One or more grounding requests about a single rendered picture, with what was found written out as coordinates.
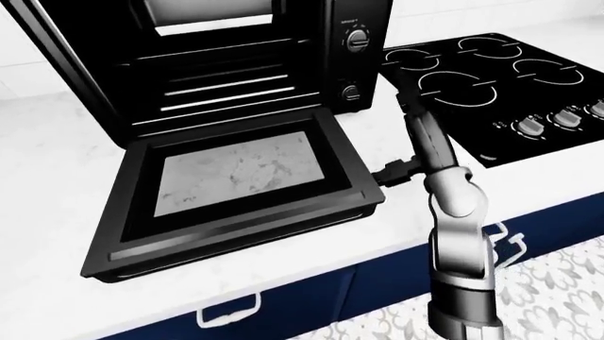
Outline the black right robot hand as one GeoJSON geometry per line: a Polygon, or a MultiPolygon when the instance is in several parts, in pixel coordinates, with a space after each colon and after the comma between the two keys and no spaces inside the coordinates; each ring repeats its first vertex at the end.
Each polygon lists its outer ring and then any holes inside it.
{"type": "Polygon", "coordinates": [[[422,101],[417,81],[403,71],[386,78],[397,89],[396,100],[403,112],[414,155],[409,161],[391,161],[384,169],[373,173],[378,186],[390,188],[410,181],[414,175],[430,177],[458,166],[449,138],[422,101]]]}

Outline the large black oven dial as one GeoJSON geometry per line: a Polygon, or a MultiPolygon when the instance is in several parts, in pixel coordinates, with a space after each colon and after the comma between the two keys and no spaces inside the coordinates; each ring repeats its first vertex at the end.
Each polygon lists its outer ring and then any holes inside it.
{"type": "Polygon", "coordinates": [[[360,53],[368,47],[369,42],[370,36],[368,31],[358,28],[346,34],[344,47],[349,53],[360,53]]]}

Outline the black glass toaster oven door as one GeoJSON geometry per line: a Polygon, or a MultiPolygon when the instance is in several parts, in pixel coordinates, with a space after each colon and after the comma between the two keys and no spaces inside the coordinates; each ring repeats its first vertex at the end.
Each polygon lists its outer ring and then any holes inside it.
{"type": "Polygon", "coordinates": [[[367,217],[384,199],[324,108],[141,138],[81,274],[130,280],[367,217]]]}

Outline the black toaster oven body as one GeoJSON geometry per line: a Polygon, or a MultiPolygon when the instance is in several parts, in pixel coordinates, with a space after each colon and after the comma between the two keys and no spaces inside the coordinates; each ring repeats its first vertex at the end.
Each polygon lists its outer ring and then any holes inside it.
{"type": "Polygon", "coordinates": [[[258,115],[371,107],[393,0],[0,0],[120,147],[258,115]],[[349,53],[362,28],[368,47],[349,53]],[[361,98],[343,101],[343,84],[361,98]]]}

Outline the silver cooktop knob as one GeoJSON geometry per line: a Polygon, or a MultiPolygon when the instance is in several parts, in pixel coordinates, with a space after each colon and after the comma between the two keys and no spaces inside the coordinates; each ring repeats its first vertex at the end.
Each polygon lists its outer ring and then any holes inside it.
{"type": "Polygon", "coordinates": [[[512,126],[517,132],[530,138],[541,138],[545,132],[545,126],[531,117],[515,121],[512,126]]]}
{"type": "Polygon", "coordinates": [[[576,115],[570,110],[559,110],[558,112],[551,112],[548,115],[549,121],[557,127],[567,129],[578,129],[582,118],[576,115]]]}
{"type": "Polygon", "coordinates": [[[594,118],[604,121],[604,101],[598,100],[594,104],[586,104],[583,109],[594,118]]]}

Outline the black glass cooktop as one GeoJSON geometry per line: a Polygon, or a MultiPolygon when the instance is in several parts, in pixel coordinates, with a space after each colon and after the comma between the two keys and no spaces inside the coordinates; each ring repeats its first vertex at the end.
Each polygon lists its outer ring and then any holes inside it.
{"type": "Polygon", "coordinates": [[[604,73],[509,36],[387,47],[382,57],[381,74],[414,78],[426,108],[485,168],[604,140],[604,121],[583,109],[604,101],[604,73]],[[552,124],[548,115],[559,110],[579,115],[579,128],[552,124]],[[545,126],[541,138],[513,128],[526,117],[545,126]]]}

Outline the navy blue base cabinet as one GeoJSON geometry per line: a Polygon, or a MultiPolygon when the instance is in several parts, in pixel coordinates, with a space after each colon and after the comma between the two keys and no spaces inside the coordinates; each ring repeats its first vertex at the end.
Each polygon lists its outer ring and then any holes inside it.
{"type": "MultiPolygon", "coordinates": [[[[604,236],[604,193],[506,221],[525,235],[517,264],[604,236]]],[[[101,340],[284,340],[428,291],[429,246],[421,245],[260,294],[260,310],[241,321],[202,330],[184,314],[101,340]]]]}

